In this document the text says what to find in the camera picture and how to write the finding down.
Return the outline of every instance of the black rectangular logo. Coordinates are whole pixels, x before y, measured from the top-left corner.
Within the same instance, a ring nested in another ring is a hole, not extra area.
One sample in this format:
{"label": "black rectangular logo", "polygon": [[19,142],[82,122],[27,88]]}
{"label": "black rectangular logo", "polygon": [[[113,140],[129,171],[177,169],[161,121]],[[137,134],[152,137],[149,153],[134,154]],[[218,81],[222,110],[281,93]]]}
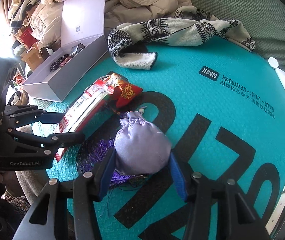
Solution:
{"label": "black rectangular logo", "polygon": [[219,77],[219,73],[209,67],[203,66],[201,70],[199,70],[199,74],[208,77],[209,79],[213,81],[217,81]]}

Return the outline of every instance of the green textured fabric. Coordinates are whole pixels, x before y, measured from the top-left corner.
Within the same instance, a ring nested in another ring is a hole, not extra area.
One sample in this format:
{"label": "green textured fabric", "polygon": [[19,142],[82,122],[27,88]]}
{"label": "green textured fabric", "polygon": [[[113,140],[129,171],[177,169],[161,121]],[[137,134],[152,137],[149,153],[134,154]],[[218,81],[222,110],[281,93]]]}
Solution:
{"label": "green textured fabric", "polygon": [[256,52],[275,57],[285,71],[285,5],[279,0],[191,0],[219,19],[240,20],[256,41]]}

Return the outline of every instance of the red and white snack wrapper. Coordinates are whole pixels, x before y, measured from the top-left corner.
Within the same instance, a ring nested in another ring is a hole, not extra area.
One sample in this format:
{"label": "red and white snack wrapper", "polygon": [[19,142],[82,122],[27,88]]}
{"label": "red and white snack wrapper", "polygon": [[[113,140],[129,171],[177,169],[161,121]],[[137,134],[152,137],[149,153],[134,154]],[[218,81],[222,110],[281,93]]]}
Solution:
{"label": "red and white snack wrapper", "polygon": [[[80,131],[94,114],[105,104],[114,89],[102,80],[90,86],[67,111],[60,121],[56,133]],[[60,161],[68,148],[59,148],[56,160]]]}

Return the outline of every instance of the lavender satin pouch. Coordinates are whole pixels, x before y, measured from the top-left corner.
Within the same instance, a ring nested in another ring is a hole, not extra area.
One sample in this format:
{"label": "lavender satin pouch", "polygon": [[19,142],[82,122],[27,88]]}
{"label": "lavender satin pouch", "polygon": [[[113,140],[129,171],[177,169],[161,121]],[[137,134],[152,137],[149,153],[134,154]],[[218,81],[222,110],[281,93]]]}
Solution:
{"label": "lavender satin pouch", "polygon": [[128,112],[120,120],[114,147],[116,169],[125,175],[153,174],[167,165],[171,142],[159,128],[146,121],[139,112]]}

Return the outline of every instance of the white round cap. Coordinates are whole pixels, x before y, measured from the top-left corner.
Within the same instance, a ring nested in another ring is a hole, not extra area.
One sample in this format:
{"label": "white round cap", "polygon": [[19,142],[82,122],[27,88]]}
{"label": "white round cap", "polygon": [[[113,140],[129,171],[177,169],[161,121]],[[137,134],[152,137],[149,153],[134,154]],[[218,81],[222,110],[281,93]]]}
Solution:
{"label": "white round cap", "polygon": [[278,68],[278,66],[279,66],[278,60],[276,60],[274,57],[270,57],[270,58],[268,59],[268,63],[269,63],[270,66],[273,67],[273,68]]}

